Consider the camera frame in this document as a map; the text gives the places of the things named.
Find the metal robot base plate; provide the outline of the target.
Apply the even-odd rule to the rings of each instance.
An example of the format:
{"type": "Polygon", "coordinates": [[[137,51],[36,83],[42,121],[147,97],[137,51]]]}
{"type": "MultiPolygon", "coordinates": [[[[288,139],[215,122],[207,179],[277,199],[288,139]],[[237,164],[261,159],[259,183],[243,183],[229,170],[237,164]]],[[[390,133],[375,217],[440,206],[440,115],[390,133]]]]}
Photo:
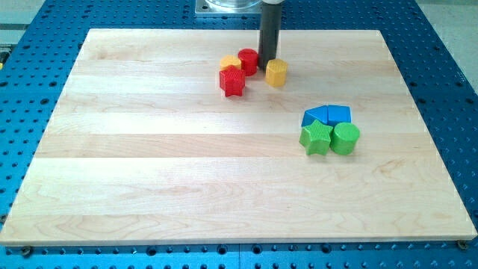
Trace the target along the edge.
{"type": "Polygon", "coordinates": [[[196,14],[259,13],[261,0],[196,0],[196,14]]]}

